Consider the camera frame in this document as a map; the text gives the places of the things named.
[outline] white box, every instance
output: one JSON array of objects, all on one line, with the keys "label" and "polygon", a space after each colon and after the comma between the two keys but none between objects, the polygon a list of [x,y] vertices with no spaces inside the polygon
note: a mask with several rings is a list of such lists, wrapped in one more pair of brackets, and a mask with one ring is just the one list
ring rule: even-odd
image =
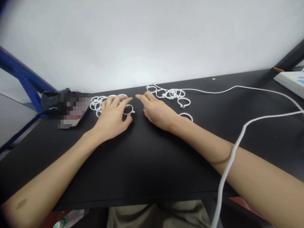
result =
[{"label": "white box", "polygon": [[304,72],[281,72],[274,77],[278,83],[304,99]]}]

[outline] wrist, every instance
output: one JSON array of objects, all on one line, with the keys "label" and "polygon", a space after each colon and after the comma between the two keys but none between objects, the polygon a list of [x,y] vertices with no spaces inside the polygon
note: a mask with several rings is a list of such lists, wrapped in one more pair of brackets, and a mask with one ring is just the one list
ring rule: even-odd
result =
[{"label": "wrist", "polygon": [[88,143],[92,149],[107,141],[106,135],[96,131],[94,128],[84,133],[81,139]]},{"label": "wrist", "polygon": [[191,124],[191,123],[192,123],[192,121],[189,120],[188,118],[182,117],[182,116],[177,116],[177,117],[173,120],[173,122],[172,122],[172,124],[171,124],[171,126],[170,126],[170,128],[169,128],[168,131],[169,131],[170,133],[172,133],[172,134],[178,136],[178,135],[181,134],[181,133],[184,131],[184,129],[187,128],[187,126],[188,126],[189,124]]}]

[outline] scar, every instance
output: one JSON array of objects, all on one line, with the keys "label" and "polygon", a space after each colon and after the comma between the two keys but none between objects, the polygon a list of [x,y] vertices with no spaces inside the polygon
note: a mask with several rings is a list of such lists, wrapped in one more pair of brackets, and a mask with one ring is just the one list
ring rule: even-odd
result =
[{"label": "scar", "polygon": [[20,209],[21,207],[23,207],[26,204],[26,199],[23,199],[19,202],[18,206],[16,209]]}]

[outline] pile of rings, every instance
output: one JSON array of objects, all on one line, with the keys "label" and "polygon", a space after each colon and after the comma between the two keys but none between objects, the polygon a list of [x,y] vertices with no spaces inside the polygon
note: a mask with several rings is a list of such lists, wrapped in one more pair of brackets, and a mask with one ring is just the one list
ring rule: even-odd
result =
[{"label": "pile of rings", "polygon": [[[186,95],[186,93],[181,90],[181,89],[169,89],[169,90],[166,90],[166,89],[162,89],[162,88],[156,88],[156,86],[150,86],[150,85],[147,85],[146,86],[146,89],[147,91],[149,91],[150,88],[154,88],[155,90],[154,91],[150,91],[151,93],[155,93],[156,97],[158,98],[167,98],[169,100],[173,100],[175,98],[177,98],[177,103],[180,105],[181,108],[185,108],[186,106],[189,106],[191,104],[191,101],[188,99],[188,98],[185,98],[184,96]],[[161,94],[161,96],[158,96],[158,92],[160,91],[163,91],[163,93]],[[187,100],[189,101],[188,104],[181,104],[179,101],[180,100]],[[193,118],[190,114],[188,113],[181,113],[179,114],[180,116],[181,115],[186,115],[186,116],[189,116],[191,121],[193,122]]]},{"label": "pile of rings", "polygon": [[[120,95],[110,95],[108,97],[117,97],[117,96],[125,96],[127,97],[127,95],[125,94],[120,94]],[[96,97],[92,97],[91,98],[91,104],[90,104],[90,109],[96,111],[96,116],[99,118],[101,115],[101,103],[104,102],[104,100],[106,100],[108,98],[107,96],[96,96]],[[123,113],[125,115],[131,114],[131,113],[135,113],[135,111],[133,110],[133,106],[130,104],[127,104],[126,107],[132,107],[132,111],[129,113]]]}]

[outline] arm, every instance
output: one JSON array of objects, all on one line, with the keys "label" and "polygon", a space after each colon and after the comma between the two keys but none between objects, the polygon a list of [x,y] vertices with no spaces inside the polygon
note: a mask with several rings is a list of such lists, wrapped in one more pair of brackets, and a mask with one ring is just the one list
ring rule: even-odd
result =
[{"label": "arm", "polygon": [[2,205],[13,228],[38,227],[44,221],[95,148],[127,129],[132,117],[128,115],[122,121],[122,115],[131,100],[122,96],[109,97],[102,103],[102,114],[96,125]]},{"label": "arm", "polygon": [[[232,143],[177,115],[150,92],[136,97],[144,104],[149,121],[183,139],[219,174],[223,174]],[[301,227],[304,224],[304,183],[264,159],[239,147],[227,182],[276,227]]]}]

